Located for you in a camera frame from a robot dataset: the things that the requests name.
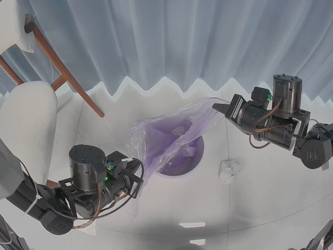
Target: curtain fold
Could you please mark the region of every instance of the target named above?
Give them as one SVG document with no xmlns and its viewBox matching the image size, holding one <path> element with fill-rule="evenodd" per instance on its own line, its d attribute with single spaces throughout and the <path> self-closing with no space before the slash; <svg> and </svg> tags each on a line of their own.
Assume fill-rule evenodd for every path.
<svg viewBox="0 0 333 250">
<path fill-rule="evenodd" d="M 183 92 L 201 77 L 247 91 L 297 75 L 311 100 L 333 98 L 333 0 L 19 0 L 60 59 L 89 90 L 113 95 L 128 76 L 144 90 L 166 76 Z M 39 47 L 3 54 L 24 80 L 59 72 Z M 0 69 L 0 93 L 14 88 Z"/>
</svg>

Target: floor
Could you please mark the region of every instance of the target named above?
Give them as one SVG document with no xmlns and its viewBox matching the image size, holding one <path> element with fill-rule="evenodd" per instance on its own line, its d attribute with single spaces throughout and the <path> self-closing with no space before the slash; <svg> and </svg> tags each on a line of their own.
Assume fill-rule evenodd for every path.
<svg viewBox="0 0 333 250">
<path fill-rule="evenodd" d="M 233 79 L 219 91 L 197 80 L 183 94 L 167 78 L 149 91 L 126 78 L 113 97 L 102 83 L 88 92 L 105 113 L 100 118 L 78 94 L 63 86 L 57 91 L 49 179 L 70 177 L 68 152 L 75 144 L 91 144 L 106 154 L 115 150 L 126 154 L 123 141 L 136 121 L 169 113 L 201 97 L 230 101 L 235 93 L 250 98 Z M 301 108 L 319 122 L 333 122 L 331 101 L 324 104 L 317 98 L 311 102 L 303 95 Z M 181 179 L 154 175 L 142 193 L 136 219 L 120 210 L 85 231 L 73 230 L 59 237 L 6 200 L 0 201 L 6 207 L 1 214 L 9 224 L 14 214 L 21 220 L 14 230 L 35 250 L 300 249 L 333 218 L 333 168 L 307 169 L 290 152 L 273 145 L 254 149 L 248 137 L 225 120 L 203 139 L 198 169 Z M 241 164 L 240 174 L 230 185 L 218 175 L 220 162 L 228 159 Z"/>
</svg>

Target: purple plastic bag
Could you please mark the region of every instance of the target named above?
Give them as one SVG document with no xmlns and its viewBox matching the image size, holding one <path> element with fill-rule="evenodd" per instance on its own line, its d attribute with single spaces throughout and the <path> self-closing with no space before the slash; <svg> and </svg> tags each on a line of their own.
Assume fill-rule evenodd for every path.
<svg viewBox="0 0 333 250">
<path fill-rule="evenodd" d="M 126 136 L 125 143 L 131 157 L 144 165 L 144 184 L 127 212 L 136 217 L 139 213 L 139 197 L 149 178 L 162 171 L 172 160 L 181 164 L 193 156 L 197 139 L 224 118 L 212 109 L 214 103 L 227 104 L 219 98 L 201 98 L 169 114 L 136 123 Z"/>
</svg>

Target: gray-blue curtain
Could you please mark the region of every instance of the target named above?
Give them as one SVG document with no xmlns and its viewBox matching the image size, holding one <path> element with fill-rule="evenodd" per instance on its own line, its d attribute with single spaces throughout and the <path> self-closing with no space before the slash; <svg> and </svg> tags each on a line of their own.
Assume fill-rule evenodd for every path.
<svg viewBox="0 0 333 250">
<path fill-rule="evenodd" d="M 144 90 L 166 76 L 185 92 L 201 77 L 247 92 L 297 75 L 311 100 L 333 98 L 333 0 L 20 0 L 85 90 L 112 95 L 128 76 Z M 59 72 L 36 47 L 2 55 L 25 80 Z M 0 71 L 0 93 L 15 83 Z"/>
</svg>

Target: white chair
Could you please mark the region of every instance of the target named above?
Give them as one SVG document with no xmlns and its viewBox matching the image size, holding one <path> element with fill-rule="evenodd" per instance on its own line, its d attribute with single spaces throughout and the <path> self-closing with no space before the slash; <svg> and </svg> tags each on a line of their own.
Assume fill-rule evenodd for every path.
<svg viewBox="0 0 333 250">
<path fill-rule="evenodd" d="M 34 34 L 25 33 L 25 14 L 18 0 L 0 7 L 0 54 L 17 44 L 27 52 L 35 47 Z M 46 82 L 21 83 L 0 108 L 0 138 L 27 167 L 32 178 L 46 185 L 56 131 L 58 101 Z"/>
</svg>

